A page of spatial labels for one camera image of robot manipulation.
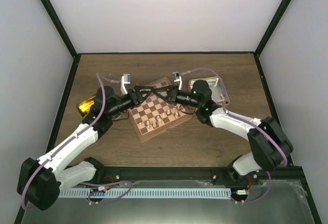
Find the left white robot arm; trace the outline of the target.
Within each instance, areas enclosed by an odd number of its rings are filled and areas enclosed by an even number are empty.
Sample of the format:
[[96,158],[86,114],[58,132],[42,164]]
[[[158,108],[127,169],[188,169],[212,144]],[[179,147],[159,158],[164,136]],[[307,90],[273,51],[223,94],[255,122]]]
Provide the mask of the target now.
[[27,158],[21,166],[17,192],[22,207],[32,203],[40,210],[54,204],[59,194],[75,185],[104,181],[104,165],[93,157],[69,167],[84,149],[98,141],[113,125],[113,116],[139,106],[154,87],[135,86],[118,96],[110,86],[101,86],[96,94],[82,103],[87,107],[82,122],[59,145],[38,159]]

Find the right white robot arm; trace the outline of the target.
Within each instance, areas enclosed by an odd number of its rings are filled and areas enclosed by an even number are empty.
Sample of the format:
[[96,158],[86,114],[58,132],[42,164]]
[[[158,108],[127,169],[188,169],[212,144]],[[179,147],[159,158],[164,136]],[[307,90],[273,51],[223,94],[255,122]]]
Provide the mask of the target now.
[[274,171],[288,164],[293,146],[281,126],[272,117],[250,118],[228,111],[212,100],[212,90],[205,80],[197,80],[190,92],[177,86],[153,88],[152,93],[168,103],[196,108],[198,120],[213,128],[234,133],[250,144],[251,152],[233,160],[227,169],[228,180],[238,185],[246,175],[257,170]]

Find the light wooden chess piece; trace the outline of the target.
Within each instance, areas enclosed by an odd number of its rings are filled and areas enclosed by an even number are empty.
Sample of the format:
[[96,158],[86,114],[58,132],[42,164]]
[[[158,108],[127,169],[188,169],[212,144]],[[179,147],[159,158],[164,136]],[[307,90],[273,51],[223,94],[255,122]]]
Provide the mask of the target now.
[[162,119],[161,119],[161,117],[160,116],[157,116],[157,123],[158,123],[158,125],[161,125],[162,124]]

